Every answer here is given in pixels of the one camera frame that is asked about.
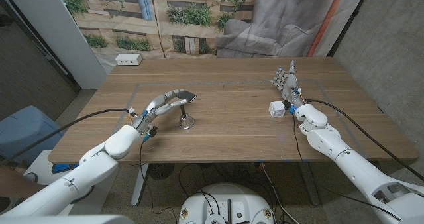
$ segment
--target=small white cube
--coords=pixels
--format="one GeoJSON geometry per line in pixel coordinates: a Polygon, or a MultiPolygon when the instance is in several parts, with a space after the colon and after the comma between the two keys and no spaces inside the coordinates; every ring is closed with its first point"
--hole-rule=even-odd
{"type": "Polygon", "coordinates": [[[284,112],[286,112],[286,110],[284,109],[284,104],[282,101],[271,102],[270,113],[272,118],[282,117],[284,116],[284,112]]]}

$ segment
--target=white power strip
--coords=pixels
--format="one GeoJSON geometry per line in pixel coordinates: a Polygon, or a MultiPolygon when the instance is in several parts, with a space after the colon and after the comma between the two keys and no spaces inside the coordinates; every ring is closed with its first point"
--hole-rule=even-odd
{"type": "Polygon", "coordinates": [[[115,60],[118,65],[139,65],[142,58],[140,54],[119,54],[115,60]]]}

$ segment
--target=blue bin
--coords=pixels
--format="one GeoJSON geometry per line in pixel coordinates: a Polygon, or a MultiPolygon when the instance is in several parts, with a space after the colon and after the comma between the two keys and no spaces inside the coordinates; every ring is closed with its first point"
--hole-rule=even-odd
{"type": "MultiPolygon", "coordinates": [[[[59,126],[39,109],[25,107],[0,121],[0,155],[9,158],[30,144],[59,129],[59,126]]],[[[64,135],[62,131],[26,153],[13,159],[31,165],[43,150],[52,150],[64,135]]]]}

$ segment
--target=printed backdrop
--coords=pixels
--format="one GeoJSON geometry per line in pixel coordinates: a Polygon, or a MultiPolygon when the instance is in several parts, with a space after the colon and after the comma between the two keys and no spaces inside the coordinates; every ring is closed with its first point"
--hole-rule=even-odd
{"type": "Polygon", "coordinates": [[[326,56],[360,0],[64,0],[102,66],[143,59],[326,56]]]}

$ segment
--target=wooden table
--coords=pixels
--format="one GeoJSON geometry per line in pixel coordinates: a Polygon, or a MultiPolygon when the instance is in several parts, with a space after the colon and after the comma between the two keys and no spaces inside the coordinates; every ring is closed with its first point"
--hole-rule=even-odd
{"type": "MultiPolygon", "coordinates": [[[[79,114],[109,108],[133,107],[137,113],[162,93],[184,88],[197,95],[185,110],[195,119],[189,130],[178,127],[180,109],[157,117],[158,134],[146,142],[142,162],[286,162],[299,161],[293,117],[271,118],[271,101],[281,100],[269,82],[275,71],[288,70],[292,58],[181,59],[143,61],[139,66],[117,66],[79,114]]],[[[398,131],[347,71],[333,58],[296,58],[295,74],[306,99],[320,99],[348,113],[376,140],[403,160],[418,152],[398,131]]],[[[369,160],[389,160],[349,120],[330,107],[324,112],[343,140],[369,160]]],[[[129,120],[120,112],[86,119],[70,127],[48,157],[76,163],[88,150],[105,141],[129,120]]],[[[308,161],[329,161],[313,150],[295,123],[299,148],[308,161]]],[[[140,144],[121,162],[138,163],[140,144]]]]}

